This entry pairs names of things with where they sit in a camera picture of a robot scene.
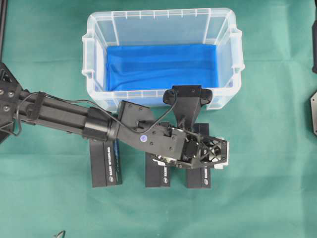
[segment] plastic storage box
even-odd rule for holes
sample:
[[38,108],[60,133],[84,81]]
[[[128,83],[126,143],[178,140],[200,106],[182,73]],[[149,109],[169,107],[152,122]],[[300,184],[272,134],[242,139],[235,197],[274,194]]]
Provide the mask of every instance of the plastic storage box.
[[108,46],[214,44],[217,45],[218,88],[207,110],[221,109],[239,91],[242,32],[227,8],[95,12],[83,36],[83,69],[88,94],[98,105],[116,111],[121,100],[163,106],[162,90],[105,91]]

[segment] metal bracket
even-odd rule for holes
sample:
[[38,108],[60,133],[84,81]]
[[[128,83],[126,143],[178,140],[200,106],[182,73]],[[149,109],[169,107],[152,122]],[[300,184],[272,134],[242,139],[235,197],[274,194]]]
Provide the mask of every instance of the metal bracket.
[[314,134],[317,135],[317,92],[311,97]]
[[[192,130],[202,106],[211,102],[212,91],[201,86],[173,86],[173,90],[178,98],[177,105],[173,109],[177,126]],[[174,95],[166,91],[163,102],[172,105]]]

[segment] white label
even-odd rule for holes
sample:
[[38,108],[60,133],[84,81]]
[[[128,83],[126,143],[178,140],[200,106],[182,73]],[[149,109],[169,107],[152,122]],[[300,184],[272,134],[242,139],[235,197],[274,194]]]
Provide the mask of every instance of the white label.
[[207,179],[207,178],[208,178],[208,170],[207,170],[207,167],[204,167],[204,174],[205,174],[205,178]]
[[112,176],[112,167],[109,166],[109,175]]
[[107,148],[107,151],[108,151],[108,163],[109,163],[109,166],[111,166],[111,152],[110,152],[110,147]]

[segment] black cable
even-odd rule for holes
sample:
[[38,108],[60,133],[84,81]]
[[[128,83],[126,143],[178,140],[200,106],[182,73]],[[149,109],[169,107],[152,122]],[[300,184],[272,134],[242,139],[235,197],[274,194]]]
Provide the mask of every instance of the black cable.
[[10,122],[10,123],[8,123],[8,124],[6,124],[6,125],[1,126],[1,127],[0,127],[0,131],[3,131],[3,132],[5,132],[5,133],[8,133],[8,134],[14,135],[14,136],[18,136],[18,135],[21,133],[21,131],[22,131],[22,125],[21,125],[21,120],[20,120],[20,118],[19,118],[20,107],[21,107],[21,105],[22,105],[29,97],[31,97],[32,95],[36,95],[36,94],[39,94],[39,93],[30,93],[30,94],[29,94],[28,96],[26,96],[26,97],[21,101],[21,103],[16,107],[16,118],[15,118],[15,120],[16,120],[17,123],[18,123],[18,132],[17,132],[17,133],[14,133],[14,132],[9,131],[9,130],[3,130],[3,128],[5,128],[5,127],[7,127],[7,126],[9,126],[9,125],[12,125],[13,122]]

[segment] black box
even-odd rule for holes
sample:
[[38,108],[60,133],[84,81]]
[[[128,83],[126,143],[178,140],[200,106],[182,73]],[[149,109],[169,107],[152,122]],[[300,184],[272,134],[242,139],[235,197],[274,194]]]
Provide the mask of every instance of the black box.
[[93,187],[122,184],[118,141],[90,140]]
[[[209,135],[208,123],[194,124],[194,131],[203,135]],[[209,167],[187,169],[186,179],[188,188],[211,188],[211,173]]]

